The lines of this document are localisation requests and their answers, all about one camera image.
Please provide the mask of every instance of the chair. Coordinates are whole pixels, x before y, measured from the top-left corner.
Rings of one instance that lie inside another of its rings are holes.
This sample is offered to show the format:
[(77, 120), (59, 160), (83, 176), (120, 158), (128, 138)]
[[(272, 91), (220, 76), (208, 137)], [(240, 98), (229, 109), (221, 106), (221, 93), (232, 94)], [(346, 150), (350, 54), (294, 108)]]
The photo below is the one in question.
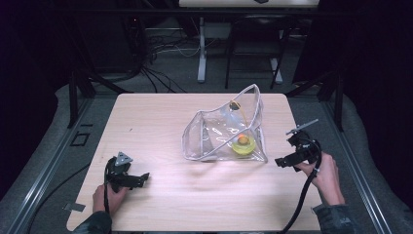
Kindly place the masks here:
[(259, 68), (259, 71), (273, 72), (271, 83), (271, 89), (273, 89), (289, 34), (296, 24), (297, 19), (293, 17), (276, 15), (250, 15), (234, 20), (226, 49), (227, 71), (225, 89), (228, 89), (230, 71), (246, 72), (256, 70), (256, 68), (248, 68), (256, 59), (249, 59), (247, 64), (244, 64), (244, 67), (241, 69), (231, 69), (231, 59), (234, 59), (235, 56), (267, 58), (269, 64), (272, 65), (271, 69)]

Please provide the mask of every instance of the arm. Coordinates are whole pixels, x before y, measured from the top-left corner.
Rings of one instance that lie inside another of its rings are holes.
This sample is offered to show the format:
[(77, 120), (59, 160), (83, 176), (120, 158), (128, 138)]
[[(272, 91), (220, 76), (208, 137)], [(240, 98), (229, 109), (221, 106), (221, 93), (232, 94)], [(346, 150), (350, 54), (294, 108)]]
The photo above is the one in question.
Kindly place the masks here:
[(119, 209), (127, 192), (127, 187), (123, 187), (118, 193), (112, 190), (110, 183), (107, 184), (107, 199), (109, 202), (110, 215), (104, 208), (104, 185), (97, 187), (94, 192), (94, 213), (84, 222), (75, 228), (73, 233), (76, 234), (106, 234), (109, 233), (112, 226), (112, 218)]
[[(326, 202), (313, 210), (319, 219), (322, 233), (358, 233), (356, 224), (350, 214), (349, 207), (340, 189), (338, 168), (333, 157), (324, 152), (321, 153), (322, 161), (317, 177), (312, 181)], [(295, 165), (307, 176), (314, 169), (315, 164), (300, 163)]]

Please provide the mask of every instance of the person's left hand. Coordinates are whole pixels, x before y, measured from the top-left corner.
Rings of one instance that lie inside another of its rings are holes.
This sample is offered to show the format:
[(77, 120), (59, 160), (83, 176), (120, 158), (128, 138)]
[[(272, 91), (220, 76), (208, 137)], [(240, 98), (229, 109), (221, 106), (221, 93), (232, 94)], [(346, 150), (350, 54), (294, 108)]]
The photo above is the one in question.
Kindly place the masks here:
[[(107, 184), (107, 200), (109, 202), (109, 211), (110, 215), (113, 216), (119, 209), (124, 200), (125, 196), (127, 195), (129, 188), (127, 187), (120, 187), (119, 192), (115, 192), (112, 189), (110, 183)], [(96, 191), (94, 192), (94, 213), (99, 211), (105, 211), (104, 209), (104, 185), (101, 184), (97, 187)]]

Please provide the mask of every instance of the wooden table top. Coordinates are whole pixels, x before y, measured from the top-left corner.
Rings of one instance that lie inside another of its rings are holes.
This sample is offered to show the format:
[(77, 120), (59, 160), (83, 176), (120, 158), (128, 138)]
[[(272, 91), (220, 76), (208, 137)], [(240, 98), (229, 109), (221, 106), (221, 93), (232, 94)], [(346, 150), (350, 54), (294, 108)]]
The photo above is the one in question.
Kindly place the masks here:
[(254, 0), (179, 0), (180, 7), (194, 8), (316, 8), (319, 0), (269, 0), (259, 4)]
[[(276, 158), (294, 151), (286, 132), (295, 128), (284, 95), (263, 94), (262, 129), (268, 163), (197, 162), (184, 159), (181, 137), (199, 109), (214, 109), (235, 94), (125, 94), (118, 96), (67, 228), (92, 214), (93, 194), (103, 183), (107, 161), (119, 151), (133, 158), (129, 175), (150, 173), (142, 188), (129, 191), (113, 217), (116, 231), (281, 230), (297, 205), (306, 180)], [(311, 207), (320, 204), (312, 185), (291, 230), (319, 230)]]

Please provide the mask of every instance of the black mechanical device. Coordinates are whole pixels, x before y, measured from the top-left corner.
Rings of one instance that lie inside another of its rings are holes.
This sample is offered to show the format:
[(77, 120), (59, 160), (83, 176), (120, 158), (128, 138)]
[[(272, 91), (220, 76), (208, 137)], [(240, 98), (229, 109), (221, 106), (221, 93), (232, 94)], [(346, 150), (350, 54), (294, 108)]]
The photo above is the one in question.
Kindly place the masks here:
[(119, 187), (129, 187), (131, 190), (136, 187), (142, 187), (148, 180), (149, 173), (134, 176), (128, 175), (128, 169), (133, 159), (123, 152), (118, 153), (118, 157), (109, 159), (105, 169), (105, 182), (109, 182), (113, 191), (118, 192)]
[(276, 159), (276, 163), (279, 167), (293, 167), (295, 172), (300, 172), (300, 170), (295, 168), (294, 165), (304, 161), (308, 161), (309, 164), (317, 161), (321, 153), (321, 146), (316, 139), (310, 139), (310, 136), (306, 132), (302, 131), (302, 129), (316, 123), (318, 120), (319, 119), (316, 119), (307, 124), (297, 126), (296, 129), (286, 133), (287, 135), (293, 134), (292, 137), (288, 139), (288, 142), (292, 146), (295, 146), (295, 152), (283, 158)]

